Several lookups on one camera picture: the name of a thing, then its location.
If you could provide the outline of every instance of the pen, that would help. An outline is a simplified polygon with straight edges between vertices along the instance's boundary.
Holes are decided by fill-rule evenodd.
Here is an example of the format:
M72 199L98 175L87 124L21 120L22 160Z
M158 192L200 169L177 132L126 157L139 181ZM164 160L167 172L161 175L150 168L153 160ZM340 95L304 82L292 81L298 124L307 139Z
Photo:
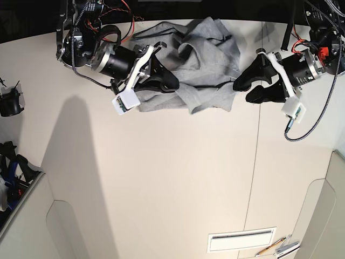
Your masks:
M273 247L275 247L276 245L278 245L278 244L280 244L281 242L283 242L285 239L286 239L286 237L281 238L280 240L276 241L276 243L274 243L274 244L272 244L271 246L265 248L264 250L258 252L258 253L255 255L255 257L258 257L258 256L260 256L261 254L267 252L267 251L270 250L271 248L273 248Z

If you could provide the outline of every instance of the white vent grille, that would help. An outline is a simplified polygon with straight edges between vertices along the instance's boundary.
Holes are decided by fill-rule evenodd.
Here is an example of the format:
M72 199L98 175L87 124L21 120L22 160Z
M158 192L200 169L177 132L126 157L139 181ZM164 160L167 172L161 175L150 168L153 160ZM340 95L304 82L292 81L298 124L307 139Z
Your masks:
M234 233L210 234L208 253L268 247L272 244L276 228Z

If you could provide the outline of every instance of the gray cloth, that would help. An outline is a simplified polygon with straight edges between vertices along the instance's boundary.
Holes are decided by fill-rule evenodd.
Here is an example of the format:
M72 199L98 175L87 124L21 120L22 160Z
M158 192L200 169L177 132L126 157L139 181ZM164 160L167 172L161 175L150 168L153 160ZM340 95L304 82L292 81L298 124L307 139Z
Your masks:
M157 53L159 61L180 81L175 93L140 91L141 112L166 108L188 108L193 114L210 107L231 111L239 77L240 52L235 39L222 22L208 17L192 30L162 22L134 35L130 47L165 42Z

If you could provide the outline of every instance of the dark background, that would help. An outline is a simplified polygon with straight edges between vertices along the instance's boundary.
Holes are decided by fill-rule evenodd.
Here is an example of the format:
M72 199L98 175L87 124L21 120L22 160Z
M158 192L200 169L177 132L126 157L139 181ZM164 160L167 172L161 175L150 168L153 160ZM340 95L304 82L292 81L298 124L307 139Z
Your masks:
M298 1L295 23L306 25L303 0ZM120 0L105 0L113 8L125 8ZM138 2L127 0L135 15L145 21L167 19L221 19L287 23L292 0L202 0L196 2ZM54 32L60 0L0 0L0 43ZM129 22L128 14L114 11L104 24Z

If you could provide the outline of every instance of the air vent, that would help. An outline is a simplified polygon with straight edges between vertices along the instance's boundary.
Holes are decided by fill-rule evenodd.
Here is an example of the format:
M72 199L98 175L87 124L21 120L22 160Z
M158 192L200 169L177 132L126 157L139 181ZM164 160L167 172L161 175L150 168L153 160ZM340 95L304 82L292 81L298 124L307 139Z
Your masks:
M207 253L246 250L270 246L276 228L266 228L234 233L210 234Z

